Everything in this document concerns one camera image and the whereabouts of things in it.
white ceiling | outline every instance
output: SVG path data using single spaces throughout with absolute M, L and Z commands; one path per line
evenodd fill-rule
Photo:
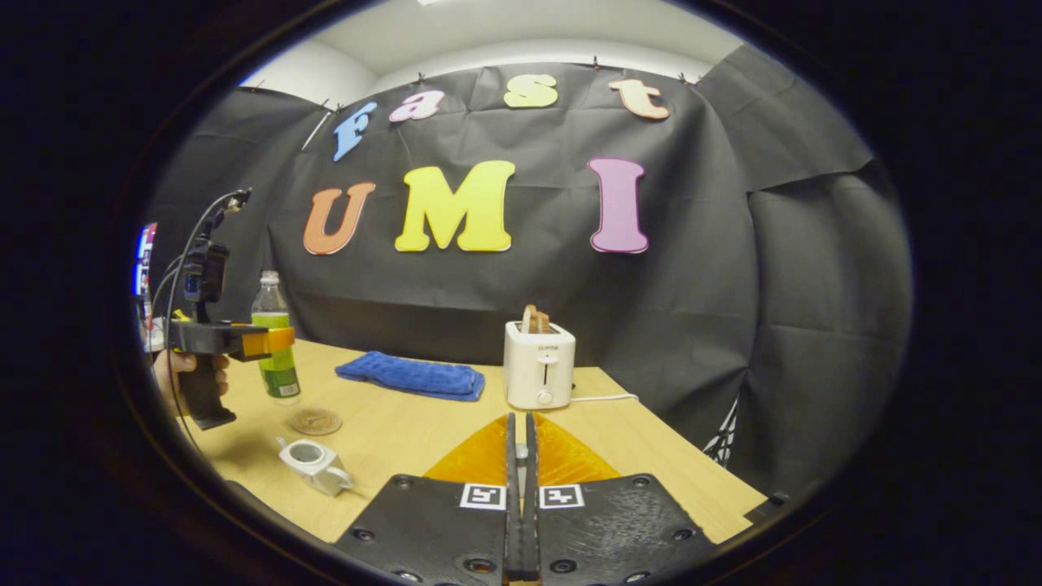
M 316 40 L 380 76 L 452 51 L 531 39 L 639 45 L 716 65 L 741 41 L 661 0 L 386 0 Z

wooden table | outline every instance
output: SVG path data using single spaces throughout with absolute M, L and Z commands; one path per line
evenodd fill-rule
M 273 405 L 256 363 L 231 361 L 224 405 L 239 418 L 203 432 L 185 418 L 203 454 L 219 474 L 246 487 L 279 514 L 319 539 L 336 541 L 396 473 L 423 475 L 450 449 L 493 419 L 524 412 L 506 402 L 501 367 L 474 366 L 486 376 L 475 402 L 430 398 L 368 383 L 346 381 L 333 369 L 363 352 L 298 340 L 294 358 L 301 401 Z M 576 368 L 573 397 L 624 393 L 600 368 Z M 343 426 L 312 439 L 336 450 L 355 487 L 329 497 L 305 485 L 279 460 L 282 437 L 303 436 L 288 420 L 298 409 L 318 407 L 340 415 Z M 600 455 L 622 475 L 654 474 L 716 542 L 749 527 L 744 514 L 766 497 L 715 464 L 636 399 L 573 402 L 543 411 Z

white toaster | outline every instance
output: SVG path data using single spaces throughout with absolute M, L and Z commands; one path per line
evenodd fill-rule
M 554 409 L 572 399 L 575 337 L 550 324 L 550 334 L 522 334 L 520 321 L 506 322 L 503 385 L 517 409 Z

blue towel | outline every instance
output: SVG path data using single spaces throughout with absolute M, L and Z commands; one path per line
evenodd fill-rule
M 338 366 L 337 375 L 451 400 L 477 400 L 485 388 L 485 375 L 469 366 L 420 362 L 382 352 L 366 352 Z

yellow letter m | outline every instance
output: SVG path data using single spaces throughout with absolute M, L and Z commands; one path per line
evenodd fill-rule
M 423 234 L 423 220 L 439 248 L 446 248 L 464 216 L 467 224 L 456 239 L 464 250 L 496 252 L 511 247 L 511 235 L 503 229 L 503 199 L 506 179 L 514 174 L 508 161 L 478 163 L 467 174 L 460 190 L 452 193 L 438 167 L 421 167 L 405 174 L 408 204 L 405 226 L 394 246 L 401 251 L 426 250 L 430 238 Z

